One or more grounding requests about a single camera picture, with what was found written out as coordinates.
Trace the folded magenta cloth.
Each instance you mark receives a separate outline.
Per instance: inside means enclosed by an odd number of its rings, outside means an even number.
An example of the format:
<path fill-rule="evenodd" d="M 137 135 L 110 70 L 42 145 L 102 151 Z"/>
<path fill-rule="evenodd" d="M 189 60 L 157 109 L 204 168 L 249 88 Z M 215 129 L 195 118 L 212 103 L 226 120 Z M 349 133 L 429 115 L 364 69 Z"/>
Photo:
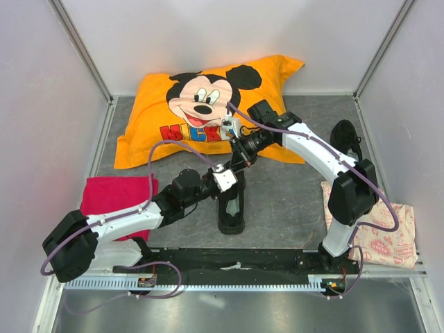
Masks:
<path fill-rule="evenodd" d="M 159 182 L 151 176 L 153 190 L 149 190 L 148 176 L 101 176 L 88 178 L 83 190 L 80 211 L 85 215 L 105 214 L 138 205 L 156 195 Z"/>

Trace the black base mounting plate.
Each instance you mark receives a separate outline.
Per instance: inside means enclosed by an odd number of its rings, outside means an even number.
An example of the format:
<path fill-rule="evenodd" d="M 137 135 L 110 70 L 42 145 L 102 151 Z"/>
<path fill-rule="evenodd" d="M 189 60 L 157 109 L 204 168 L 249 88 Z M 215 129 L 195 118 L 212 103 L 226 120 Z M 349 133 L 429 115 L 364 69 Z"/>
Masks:
<path fill-rule="evenodd" d="M 354 275 L 359 265 L 347 258 L 326 266 L 317 250 L 236 248 L 151 248 L 138 264 L 169 262 L 182 283 L 305 283 L 309 275 Z"/>

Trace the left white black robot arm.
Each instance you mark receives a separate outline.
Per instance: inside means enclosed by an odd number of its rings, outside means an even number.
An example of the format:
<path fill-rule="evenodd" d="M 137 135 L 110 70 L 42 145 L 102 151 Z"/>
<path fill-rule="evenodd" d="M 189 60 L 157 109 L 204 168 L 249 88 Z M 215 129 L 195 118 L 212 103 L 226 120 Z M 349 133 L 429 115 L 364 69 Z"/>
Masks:
<path fill-rule="evenodd" d="M 69 212 L 43 241 L 46 261 L 41 274 L 70 282 L 88 271 L 99 259 L 99 248 L 120 237 L 154 230 L 183 219 L 185 210 L 209 197 L 218 196 L 236 180 L 222 172 L 204 176 L 185 169 L 152 199 L 106 214 L 85 216 L 80 210 Z"/>

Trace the black sneaker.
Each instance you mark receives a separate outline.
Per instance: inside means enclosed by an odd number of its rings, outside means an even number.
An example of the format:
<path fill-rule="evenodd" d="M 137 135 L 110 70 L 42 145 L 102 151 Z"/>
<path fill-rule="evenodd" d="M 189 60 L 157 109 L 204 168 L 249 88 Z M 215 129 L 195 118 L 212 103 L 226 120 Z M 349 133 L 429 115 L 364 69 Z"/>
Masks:
<path fill-rule="evenodd" d="M 358 161 L 362 161 L 363 155 L 360 143 L 361 138 L 349 120 L 340 120 L 335 127 L 333 127 L 330 135 L 330 144 L 341 153 L 347 155 L 349 152 L 352 152 Z"/>
<path fill-rule="evenodd" d="M 245 228 L 244 219 L 244 191 L 246 181 L 243 173 L 235 174 L 238 182 L 229 190 L 221 192 L 217 201 L 218 229 L 222 234 L 240 234 Z M 193 169 L 184 169 L 179 173 L 185 179 L 185 191 L 191 192 L 183 198 L 185 209 L 197 205 L 202 200 L 198 199 L 199 183 L 202 176 Z"/>

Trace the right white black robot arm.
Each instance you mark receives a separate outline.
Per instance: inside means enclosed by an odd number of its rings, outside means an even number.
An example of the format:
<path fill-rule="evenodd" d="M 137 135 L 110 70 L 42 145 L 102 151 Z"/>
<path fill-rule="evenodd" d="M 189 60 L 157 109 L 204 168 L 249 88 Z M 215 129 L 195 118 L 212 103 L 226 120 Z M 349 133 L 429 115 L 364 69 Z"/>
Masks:
<path fill-rule="evenodd" d="M 262 100 L 248 109 L 244 119 L 257 130 L 234 142 L 247 165 L 252 157 L 272 144 L 299 155 L 331 185 L 328 201 L 332 221 L 318 247 L 318 265 L 333 273 L 349 253 L 357 223 L 378 202 L 375 167 L 370 160 L 356 161 L 313 133 L 291 112 L 278 114 Z"/>

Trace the orange Mickey Mouse pillow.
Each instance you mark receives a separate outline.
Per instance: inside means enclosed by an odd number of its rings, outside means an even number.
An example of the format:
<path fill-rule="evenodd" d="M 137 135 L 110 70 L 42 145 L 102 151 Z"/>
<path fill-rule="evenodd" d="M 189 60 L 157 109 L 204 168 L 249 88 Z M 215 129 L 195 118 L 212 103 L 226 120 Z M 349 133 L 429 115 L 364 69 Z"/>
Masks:
<path fill-rule="evenodd" d="M 272 55 L 246 64 L 181 74 L 148 74 L 139 84 L 125 133 L 117 140 L 115 169 L 132 169 L 182 151 L 230 153 L 231 133 L 221 130 L 227 104 L 246 113 L 267 101 L 285 111 L 285 82 L 304 62 Z"/>

